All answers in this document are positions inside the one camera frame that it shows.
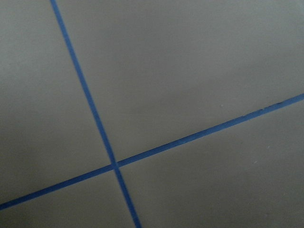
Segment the blue tape line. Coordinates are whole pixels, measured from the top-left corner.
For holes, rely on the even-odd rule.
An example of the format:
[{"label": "blue tape line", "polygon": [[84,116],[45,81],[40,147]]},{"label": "blue tape line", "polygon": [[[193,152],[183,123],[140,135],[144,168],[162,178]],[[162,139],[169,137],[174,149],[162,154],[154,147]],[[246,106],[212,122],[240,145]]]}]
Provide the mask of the blue tape line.
[{"label": "blue tape line", "polygon": [[[182,144],[191,142],[191,141],[193,141],[193,140],[196,140],[196,139],[198,139],[198,138],[204,137],[204,136],[206,136],[206,135],[209,135],[209,134],[212,134],[212,133],[221,131],[221,130],[223,130],[223,129],[229,128],[229,127],[234,126],[234,125],[236,125],[236,124],[240,124],[240,123],[242,123],[242,122],[251,120],[251,119],[256,118],[256,117],[258,117],[258,116],[261,116],[261,115],[267,114],[267,113],[269,113],[269,112],[275,111],[275,110],[280,109],[280,108],[283,108],[283,107],[285,107],[285,106],[292,105],[292,104],[297,103],[297,102],[302,101],[302,100],[304,100],[304,94],[295,96],[295,97],[290,98],[290,99],[288,99],[288,100],[285,100],[285,101],[283,101],[283,102],[280,102],[280,103],[271,105],[271,106],[269,106],[269,107],[267,107],[267,108],[264,108],[264,109],[257,110],[257,111],[255,111],[255,112],[252,112],[252,113],[249,113],[249,114],[247,114],[247,115],[245,115],[245,116],[241,116],[241,117],[238,117],[238,118],[236,118],[236,119],[227,121],[227,122],[225,122],[225,123],[221,123],[221,124],[219,124],[219,125],[217,125],[217,126],[208,128],[208,129],[206,129],[206,130],[197,132],[197,133],[195,133],[195,134],[191,134],[191,135],[186,136],[186,137],[184,137],[184,138],[181,138],[181,139],[175,140],[175,141],[173,141],[173,142],[170,142],[170,143],[168,143],[168,144],[165,144],[165,145],[156,147],[156,148],[154,148],[154,149],[152,149],[152,150],[148,150],[148,151],[146,151],[146,152],[140,153],[140,154],[135,155],[135,156],[133,156],[133,157],[126,158],[126,159],[124,159],[124,160],[119,161],[119,162],[118,162],[118,165],[119,165],[119,166],[125,166],[125,165],[127,165],[127,164],[136,162],[136,161],[138,161],[138,160],[141,160],[141,159],[150,157],[150,156],[152,156],[152,155],[154,155],[154,154],[161,153],[161,152],[163,152],[163,151],[165,151],[165,150],[168,150],[168,149],[171,149],[171,148],[173,148],[173,147],[176,147],[176,146],[179,146],[179,145],[182,145]],[[84,181],[84,180],[86,180],[86,179],[89,179],[89,178],[91,178],[91,177],[100,175],[100,174],[102,174],[102,173],[105,173],[105,172],[108,172],[108,171],[111,171],[111,170],[113,170],[112,166],[111,166],[111,165],[107,165],[107,166],[102,167],[102,168],[100,168],[100,169],[97,169],[97,170],[88,172],[88,173],[86,173],[86,174],[80,175],[80,176],[78,176],[78,177],[75,177],[75,178],[66,180],[66,181],[61,182],[61,183],[59,183],[59,184],[55,184],[55,185],[50,186],[50,187],[48,187],[48,188],[45,188],[45,189],[42,189],[42,190],[33,192],[33,193],[29,194],[29,195],[22,196],[22,197],[20,197],[20,198],[11,200],[11,201],[6,202],[6,203],[3,203],[3,204],[0,204],[0,210],[3,210],[3,209],[6,209],[6,208],[9,208],[9,207],[12,207],[12,206],[14,206],[14,205],[17,205],[17,204],[23,203],[23,202],[25,202],[25,201],[28,201],[28,200],[37,198],[37,197],[39,197],[39,196],[42,196],[42,195],[51,193],[51,192],[53,192],[53,191],[56,191],[56,190],[59,190],[59,189],[61,189],[61,188],[70,186],[70,185],[72,185],[72,184],[75,184],[75,183]]]},{"label": "blue tape line", "polygon": [[66,46],[67,46],[67,49],[70,53],[70,56],[72,58],[72,61],[73,61],[73,64],[74,64],[74,67],[75,67],[75,70],[77,72],[77,75],[78,75],[78,78],[79,78],[79,81],[81,83],[81,86],[82,86],[82,89],[85,93],[85,96],[86,96],[86,99],[89,103],[89,106],[90,106],[90,109],[91,109],[91,112],[94,116],[94,119],[95,119],[95,122],[96,122],[96,125],[97,125],[97,128],[99,130],[99,133],[104,141],[104,145],[105,145],[105,148],[106,148],[106,151],[108,153],[108,156],[110,158],[110,161],[111,161],[111,164],[113,166],[113,169],[115,171],[115,174],[116,174],[116,177],[117,177],[117,180],[119,182],[119,185],[121,187],[121,190],[123,192],[123,195],[124,195],[124,198],[126,200],[126,203],[128,205],[128,208],[129,208],[129,211],[130,211],[130,214],[133,218],[133,221],[134,221],[134,224],[137,228],[140,228],[141,227],[141,224],[139,222],[139,218],[137,216],[137,213],[135,211],[135,207],[133,205],[133,202],[131,200],[131,197],[129,195],[129,192],[127,190],[127,187],[126,187],[126,184],[124,182],[124,179],[122,177],[122,174],[119,170],[119,166],[115,160],[115,157],[114,157],[114,153],[112,151],[112,147],[110,145],[110,142],[108,140],[108,137],[105,133],[105,129],[104,129],[104,126],[101,122],[101,119],[99,117],[99,114],[98,114],[98,111],[97,111],[97,108],[94,104],[94,101],[93,101],[93,98],[91,96],[91,93],[90,93],[90,90],[88,88],[88,85],[86,83],[86,80],[85,80],[85,77],[84,77],[84,74],[82,72],[82,69],[80,67],[80,64],[78,62],[78,59],[76,57],[76,54],[75,54],[75,51],[74,51],[74,48],[72,46],[72,42],[69,38],[69,35],[68,35],[68,32],[67,32],[67,29],[64,25],[64,22],[63,22],[63,19],[61,17],[61,14],[60,14],[60,11],[59,11],[59,8],[58,8],[58,5],[56,3],[56,0],[50,0],[51,2],[51,5],[53,7],[53,10],[54,10],[54,13],[56,15],[56,18],[57,18],[57,21],[58,21],[58,24],[59,24],[59,27],[61,29],[61,32],[62,32],[62,35],[63,35],[63,38],[66,42]]},{"label": "blue tape line", "polygon": [[161,152],[169,150],[169,149],[171,149],[173,147],[176,147],[176,146],[179,146],[179,145],[191,142],[193,140],[199,139],[199,138],[204,137],[206,135],[209,135],[209,134],[212,134],[212,133],[224,130],[226,128],[232,127],[234,125],[237,125],[237,124],[240,124],[242,122],[251,120],[251,119],[256,118],[258,116],[267,114],[269,112],[272,112],[274,110],[283,108],[285,106],[294,104],[294,103],[302,101],[302,100],[304,100],[304,94],[295,96],[295,97],[290,98],[288,100],[285,100],[283,102],[279,102],[277,104],[273,104],[273,105],[271,105],[269,107],[257,110],[255,112],[249,113],[247,115],[244,115],[244,116],[238,117],[236,119],[229,120],[227,122],[224,122],[224,123],[221,123],[219,125],[213,126],[213,127],[208,128],[206,130],[203,130],[203,131],[200,131],[200,132],[188,135],[186,137],[183,137],[181,139],[175,140],[173,142],[164,144],[164,145],[156,147],[154,149],[151,149],[151,150],[142,152],[140,154],[134,155],[132,157],[123,159],[123,160],[121,160],[121,161],[118,162],[118,165],[119,165],[119,167],[125,166],[127,164],[130,164],[130,163],[136,162],[138,160],[150,157],[150,156],[155,155],[157,153],[161,153]]},{"label": "blue tape line", "polygon": [[52,185],[52,186],[47,187],[45,189],[41,189],[41,190],[35,191],[35,192],[31,193],[31,194],[28,194],[28,195],[19,197],[17,199],[13,199],[11,201],[8,201],[6,203],[0,204],[0,210],[4,210],[6,208],[10,208],[10,207],[15,206],[15,205],[20,204],[20,203],[24,203],[26,201],[32,200],[34,198],[37,198],[39,196],[43,196],[45,194],[51,193],[53,191],[56,191],[56,190],[59,190],[59,189],[62,189],[62,188],[65,188],[65,187],[70,186],[72,184],[76,184],[78,182],[84,181],[86,179],[89,179],[91,177],[95,177],[97,175],[100,175],[102,173],[105,173],[105,172],[108,172],[108,171],[111,171],[111,170],[113,170],[113,168],[112,168],[111,165],[104,166],[104,167],[102,167],[100,169],[93,170],[91,172],[88,172],[88,173],[85,173],[83,175],[74,177],[74,178],[66,180],[64,182]]}]

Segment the floor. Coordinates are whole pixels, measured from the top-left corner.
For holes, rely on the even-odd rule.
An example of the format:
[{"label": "floor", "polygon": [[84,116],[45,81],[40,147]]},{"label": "floor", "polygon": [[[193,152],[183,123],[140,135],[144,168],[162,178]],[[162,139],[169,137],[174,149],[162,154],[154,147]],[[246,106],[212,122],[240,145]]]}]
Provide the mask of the floor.
[{"label": "floor", "polygon": [[0,8],[1,228],[304,227],[303,0]]}]

